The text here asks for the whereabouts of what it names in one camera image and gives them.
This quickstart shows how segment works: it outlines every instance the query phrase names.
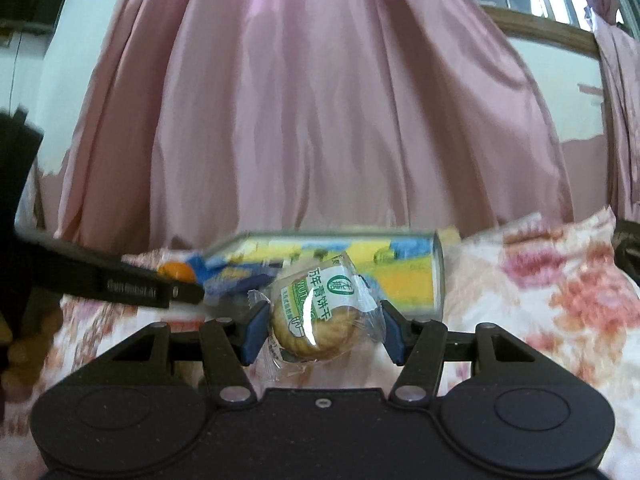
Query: pink curtain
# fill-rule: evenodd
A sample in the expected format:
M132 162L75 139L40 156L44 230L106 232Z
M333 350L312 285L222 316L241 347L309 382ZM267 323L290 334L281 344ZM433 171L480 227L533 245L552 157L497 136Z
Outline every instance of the pink curtain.
M616 27L618 0L587 0L600 49L607 127L614 139L611 205L619 218L640 221L640 44Z
M203 247L345 225L572 218L529 70L473 0L122 0L60 235Z

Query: green label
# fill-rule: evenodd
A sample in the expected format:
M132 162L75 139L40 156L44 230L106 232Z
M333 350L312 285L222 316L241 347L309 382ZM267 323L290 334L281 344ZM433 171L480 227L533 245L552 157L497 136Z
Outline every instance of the green label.
M343 276L342 274L334 276L326 282L326 288L329 292L341 294L342 296L350 296L354 293L353 283L351 283L351 280L347 276Z

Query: person's hand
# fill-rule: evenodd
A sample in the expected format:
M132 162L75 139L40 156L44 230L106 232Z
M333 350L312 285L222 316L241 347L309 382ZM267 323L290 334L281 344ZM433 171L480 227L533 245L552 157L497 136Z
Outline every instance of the person's hand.
M16 337L0 315L0 346L8 347L9 366L0 370L0 384L7 402L23 402L31 397L53 336L62 327L60 296L34 289L23 322L23 333Z

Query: silver screw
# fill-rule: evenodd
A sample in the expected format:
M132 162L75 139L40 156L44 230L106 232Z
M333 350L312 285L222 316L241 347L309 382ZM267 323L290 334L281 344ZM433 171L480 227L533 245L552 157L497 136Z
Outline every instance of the silver screw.
M400 386L396 390L396 397L405 402L417 402L423 400L427 396L427 392L420 386L413 386L408 384L407 386Z
M227 386L220 391L220 398L226 402L245 402L251 397L251 392L244 386Z
M328 408L331 406L331 401L329 399L316 399L316 406L318 408Z

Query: orange object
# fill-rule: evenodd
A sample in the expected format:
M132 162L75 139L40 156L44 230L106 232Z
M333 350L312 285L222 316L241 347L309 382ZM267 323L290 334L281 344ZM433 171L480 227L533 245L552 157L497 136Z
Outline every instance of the orange object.
M196 274L189 264L184 262L167 262L158 269L158 274L185 283L196 283Z

